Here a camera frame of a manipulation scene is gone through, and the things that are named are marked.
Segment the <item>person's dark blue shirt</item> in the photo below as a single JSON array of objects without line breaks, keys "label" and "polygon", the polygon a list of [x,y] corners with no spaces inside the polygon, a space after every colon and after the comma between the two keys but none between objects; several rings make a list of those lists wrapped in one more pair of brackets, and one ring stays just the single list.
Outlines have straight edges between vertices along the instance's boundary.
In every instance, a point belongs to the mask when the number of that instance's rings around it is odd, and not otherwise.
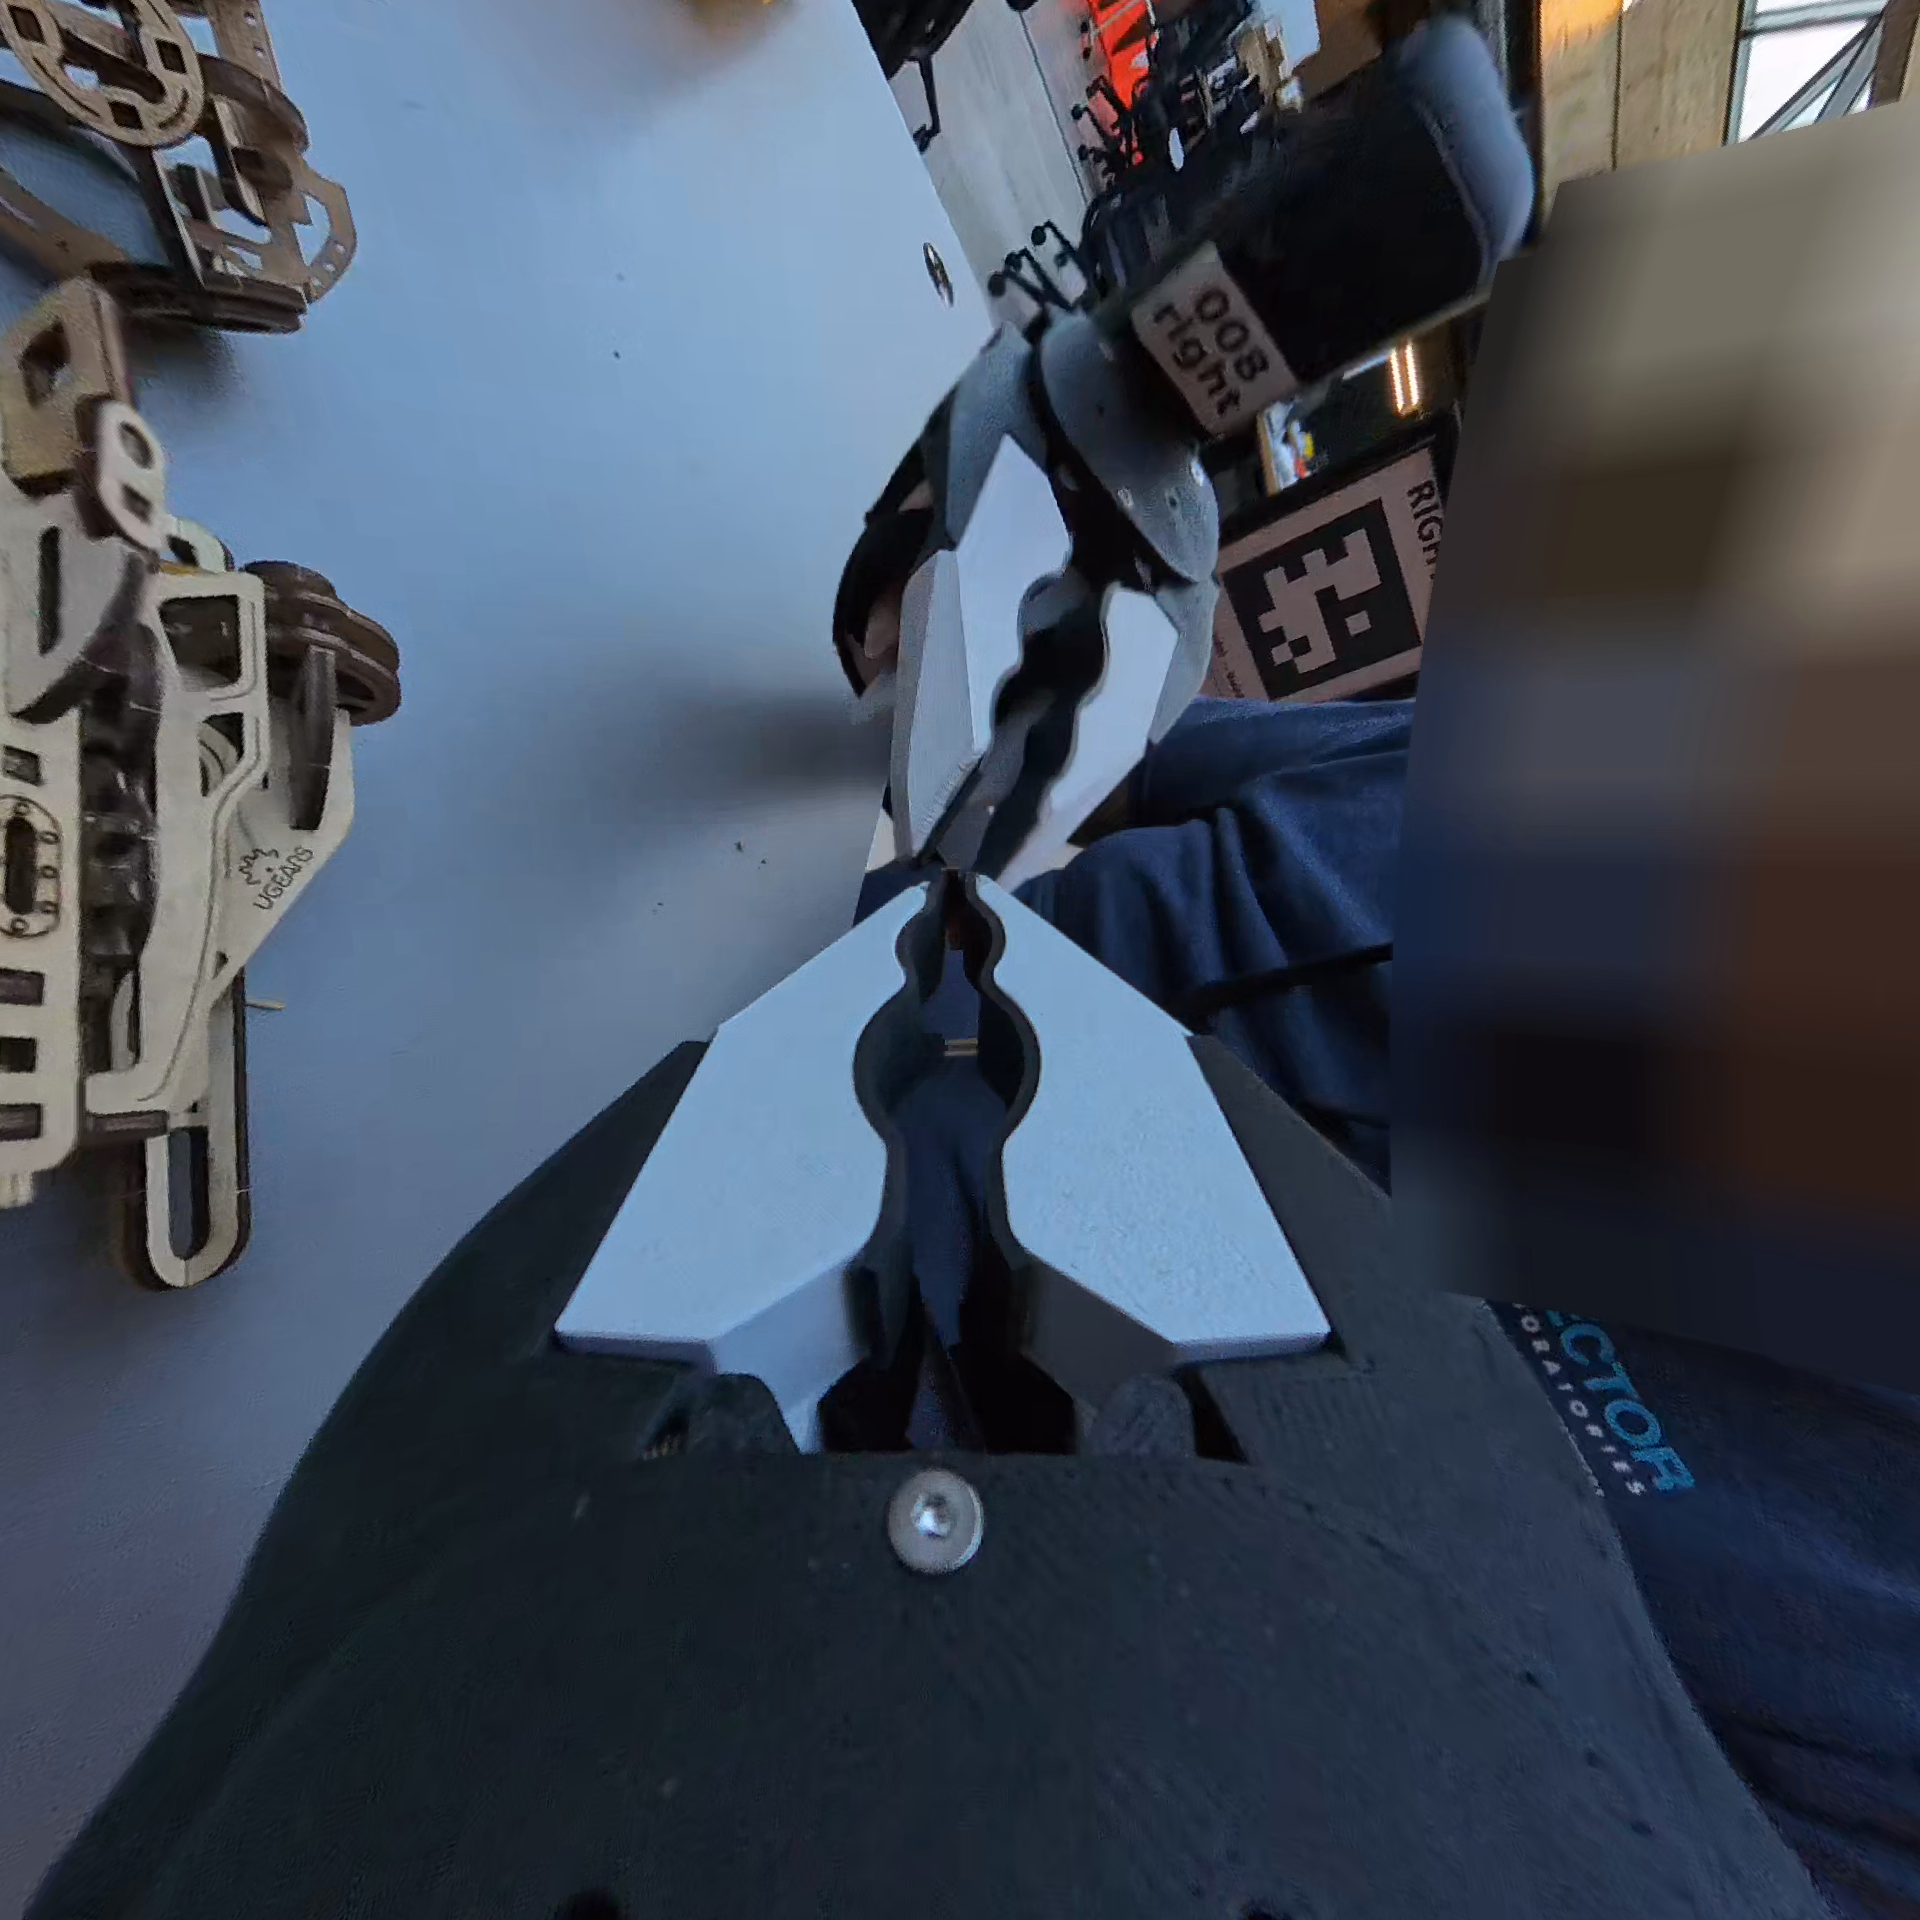
[{"label": "person's dark blue shirt", "polygon": [[[1413,702],[1199,700],[1020,903],[1386,1180],[1386,967],[1253,978],[1393,937]],[[1914,1392],[1592,1316],[1492,1309],[1555,1402],[1678,1686],[1831,1917],[1920,1911]]]}]

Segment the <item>wooden submarine model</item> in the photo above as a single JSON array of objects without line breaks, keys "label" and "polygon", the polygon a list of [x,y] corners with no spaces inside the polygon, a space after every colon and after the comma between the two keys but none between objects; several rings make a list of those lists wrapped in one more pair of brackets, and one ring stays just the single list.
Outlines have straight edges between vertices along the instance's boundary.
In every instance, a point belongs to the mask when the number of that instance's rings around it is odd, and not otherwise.
[{"label": "wooden submarine model", "polygon": [[103,281],[0,355],[0,1201],[96,1154],[134,1287],[250,1248],[247,967],[353,832],[383,624],[165,502]]}]

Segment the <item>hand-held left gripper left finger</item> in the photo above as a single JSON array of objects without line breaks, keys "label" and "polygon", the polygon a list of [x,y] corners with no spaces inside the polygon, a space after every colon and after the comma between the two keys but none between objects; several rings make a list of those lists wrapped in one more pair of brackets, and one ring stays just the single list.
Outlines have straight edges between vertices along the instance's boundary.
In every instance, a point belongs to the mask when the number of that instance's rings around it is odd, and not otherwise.
[{"label": "hand-held left gripper left finger", "polygon": [[565,1348],[764,1380],[793,1445],[826,1445],[822,1395],[899,1321],[885,1104],[940,949],[926,881],[707,1033],[553,1321]]}]

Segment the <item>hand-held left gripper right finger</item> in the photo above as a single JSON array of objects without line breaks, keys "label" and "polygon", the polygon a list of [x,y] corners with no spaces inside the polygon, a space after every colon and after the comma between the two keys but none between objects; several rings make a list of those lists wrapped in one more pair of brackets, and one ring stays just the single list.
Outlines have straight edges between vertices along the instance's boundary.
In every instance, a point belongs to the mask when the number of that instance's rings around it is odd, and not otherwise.
[{"label": "hand-held left gripper right finger", "polygon": [[1135,1380],[1331,1353],[1199,1038],[1005,883],[961,881],[983,1149],[961,1392],[988,1453],[1075,1453]]}]

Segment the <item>round wooden cage assembly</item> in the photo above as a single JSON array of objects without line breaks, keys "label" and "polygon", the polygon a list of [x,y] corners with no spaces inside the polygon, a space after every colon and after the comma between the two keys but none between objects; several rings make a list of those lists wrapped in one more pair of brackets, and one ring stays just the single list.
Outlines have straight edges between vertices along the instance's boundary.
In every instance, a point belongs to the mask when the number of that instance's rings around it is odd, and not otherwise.
[{"label": "round wooden cage assembly", "polygon": [[256,0],[7,0],[7,129],[134,190],[156,254],[0,175],[7,253],[96,278],[137,318],[287,334],[346,278],[339,182],[308,163]]}]

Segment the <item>marker tag sign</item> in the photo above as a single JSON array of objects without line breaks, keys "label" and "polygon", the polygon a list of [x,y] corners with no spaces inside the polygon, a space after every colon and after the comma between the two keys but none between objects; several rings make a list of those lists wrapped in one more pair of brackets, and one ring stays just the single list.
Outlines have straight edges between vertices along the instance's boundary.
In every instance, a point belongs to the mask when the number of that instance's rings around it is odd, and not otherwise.
[{"label": "marker tag sign", "polygon": [[1421,679],[1455,415],[1320,469],[1220,526],[1207,700],[1393,700]]}]

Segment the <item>black office chair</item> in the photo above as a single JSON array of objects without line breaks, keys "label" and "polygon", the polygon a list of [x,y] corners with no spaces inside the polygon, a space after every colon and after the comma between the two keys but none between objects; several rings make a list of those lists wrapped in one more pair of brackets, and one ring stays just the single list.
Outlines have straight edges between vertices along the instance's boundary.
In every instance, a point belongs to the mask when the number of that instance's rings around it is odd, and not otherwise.
[{"label": "black office chair", "polygon": [[1043,318],[1086,315],[1149,278],[1150,254],[1150,203],[1110,189],[1080,207],[1075,228],[1060,228],[1055,221],[1033,223],[1031,239],[988,272],[988,302],[999,318],[1033,334]]}]

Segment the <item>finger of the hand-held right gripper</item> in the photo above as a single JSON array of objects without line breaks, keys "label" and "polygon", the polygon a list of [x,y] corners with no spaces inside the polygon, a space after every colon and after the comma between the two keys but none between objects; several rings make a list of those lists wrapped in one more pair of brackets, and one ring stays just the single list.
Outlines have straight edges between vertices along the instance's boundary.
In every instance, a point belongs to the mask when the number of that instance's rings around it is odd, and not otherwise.
[{"label": "finger of the hand-held right gripper", "polygon": [[1042,716],[1020,732],[1013,782],[983,829],[968,877],[1013,893],[1070,842],[1142,762],[1171,658],[1177,624],[1135,586],[1105,586],[1043,627]]},{"label": "finger of the hand-held right gripper", "polygon": [[1013,804],[1023,723],[999,719],[999,700],[1070,599],[1070,541],[1049,476],[1005,439],[957,542],[940,542],[899,586],[885,767],[899,863],[978,877],[1066,863],[1066,832]]}]

